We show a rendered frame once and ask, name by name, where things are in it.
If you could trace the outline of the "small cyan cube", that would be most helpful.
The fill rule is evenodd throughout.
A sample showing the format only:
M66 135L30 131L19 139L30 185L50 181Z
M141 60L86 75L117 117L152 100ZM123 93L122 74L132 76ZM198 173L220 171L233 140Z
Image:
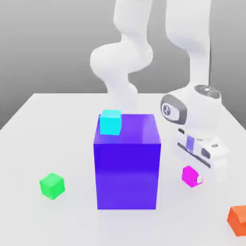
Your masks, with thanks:
M119 135L122 128L120 110L103 110L99 117L101 135Z

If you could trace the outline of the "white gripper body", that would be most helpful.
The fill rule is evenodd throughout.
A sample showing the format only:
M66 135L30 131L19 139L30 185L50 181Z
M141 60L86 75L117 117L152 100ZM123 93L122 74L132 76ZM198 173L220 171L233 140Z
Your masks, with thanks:
M213 182L223 182L228 173L228 148L218 138L212 140L195 139L192 150L187 149L183 138L173 140L173 152L184 167L191 166L200 176Z

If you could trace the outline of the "large purple box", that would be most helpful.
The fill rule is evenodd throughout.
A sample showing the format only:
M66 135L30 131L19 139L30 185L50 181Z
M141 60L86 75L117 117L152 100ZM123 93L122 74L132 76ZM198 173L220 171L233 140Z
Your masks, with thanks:
M155 209L161 140L154 115L124 114L119 135L96 129L98 209Z

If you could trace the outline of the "small magenta cube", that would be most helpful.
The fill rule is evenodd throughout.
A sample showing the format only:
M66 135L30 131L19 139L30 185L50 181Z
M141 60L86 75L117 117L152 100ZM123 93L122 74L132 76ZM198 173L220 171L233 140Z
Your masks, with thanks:
M198 172L191 166L186 166L183 168L182 180L191 188L200 185L197 184L197 177L200 176Z

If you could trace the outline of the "small green cube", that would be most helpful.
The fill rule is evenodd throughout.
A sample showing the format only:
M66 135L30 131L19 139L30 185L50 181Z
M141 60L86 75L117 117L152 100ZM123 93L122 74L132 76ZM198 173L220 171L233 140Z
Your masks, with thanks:
M39 184L41 193L51 200L56 199L65 191L64 178L55 173L48 174L39 181Z

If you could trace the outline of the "small orange cube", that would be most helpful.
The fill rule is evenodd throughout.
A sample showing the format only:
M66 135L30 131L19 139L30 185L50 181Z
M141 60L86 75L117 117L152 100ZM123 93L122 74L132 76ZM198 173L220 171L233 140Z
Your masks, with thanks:
M236 236L246 236L246 205L230 207L227 221Z

